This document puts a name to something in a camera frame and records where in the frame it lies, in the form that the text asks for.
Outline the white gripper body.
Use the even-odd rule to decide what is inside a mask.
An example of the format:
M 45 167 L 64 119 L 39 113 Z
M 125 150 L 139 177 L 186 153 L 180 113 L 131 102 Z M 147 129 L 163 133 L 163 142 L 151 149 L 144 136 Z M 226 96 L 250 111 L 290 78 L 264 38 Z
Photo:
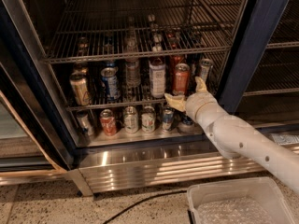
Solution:
M 187 116 L 195 122 L 213 122 L 219 116 L 218 102 L 208 91 L 191 95 L 185 109 Z

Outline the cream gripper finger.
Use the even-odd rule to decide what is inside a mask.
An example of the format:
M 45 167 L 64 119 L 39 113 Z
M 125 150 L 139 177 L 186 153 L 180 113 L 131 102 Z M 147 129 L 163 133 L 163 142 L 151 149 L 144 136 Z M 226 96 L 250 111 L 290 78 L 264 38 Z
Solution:
M 186 101 L 185 101 L 185 96 L 184 95 L 171 95 L 169 93 L 166 93 L 164 95 L 165 100 L 167 101 L 167 103 L 174 109 L 176 109 L 177 111 L 180 112 L 185 112 L 185 105 L 186 105 Z
M 195 82 L 196 82 L 196 88 L 195 88 L 196 92 L 207 91 L 206 83 L 203 79 L 201 79 L 200 77 L 196 77 Z

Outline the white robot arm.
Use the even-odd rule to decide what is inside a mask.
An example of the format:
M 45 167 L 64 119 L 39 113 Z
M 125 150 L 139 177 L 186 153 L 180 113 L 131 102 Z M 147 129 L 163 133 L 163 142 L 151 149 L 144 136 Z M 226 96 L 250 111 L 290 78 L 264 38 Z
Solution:
M 277 145 L 243 119 L 227 113 L 206 89 L 204 80 L 196 77 L 195 81 L 194 94 L 185 98 L 166 93 L 167 103 L 197 123 L 224 158 L 252 159 L 284 185 L 299 192 L 299 156 Z

